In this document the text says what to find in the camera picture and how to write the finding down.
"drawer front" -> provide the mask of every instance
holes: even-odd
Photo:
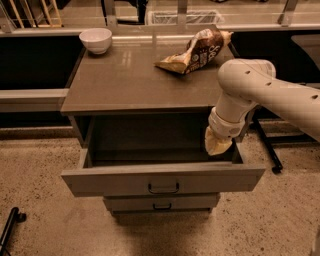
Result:
[[[113,214],[127,212],[167,212],[176,210],[211,210],[219,201],[219,194],[173,197],[105,197],[104,203]]]
[[[175,195],[251,191],[264,169],[208,163],[105,167],[63,172],[75,196]]]

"cabinet top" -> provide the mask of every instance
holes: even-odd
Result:
[[[189,39],[113,40],[105,54],[86,51],[61,112],[99,115],[122,112],[197,111],[214,106],[221,89],[218,68],[233,58],[225,47],[201,69],[180,75],[154,66],[155,61],[183,53]]]

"closed drawer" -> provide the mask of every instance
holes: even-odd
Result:
[[[200,209],[211,211],[217,205],[219,198],[218,193],[171,197],[105,197],[104,203],[113,214]]]

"metal table leg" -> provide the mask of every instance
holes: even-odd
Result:
[[[19,208],[14,207],[12,208],[10,215],[8,217],[6,226],[4,227],[4,230],[1,235],[0,239],[0,256],[4,256],[8,254],[7,250],[7,244],[9,242],[9,238],[11,235],[11,232],[13,230],[14,224],[24,222],[27,219],[27,215],[25,213],[19,213]]]

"drawer handle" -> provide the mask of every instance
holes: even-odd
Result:
[[[171,210],[172,204],[170,203],[168,206],[156,206],[156,204],[153,204],[152,206],[155,211],[167,211]]]
[[[176,187],[173,190],[155,190],[155,189],[152,189],[152,185],[151,184],[148,184],[149,192],[151,194],[155,194],[155,195],[159,195],[159,194],[175,194],[175,193],[178,193],[179,189],[180,189],[179,183],[176,183]]]

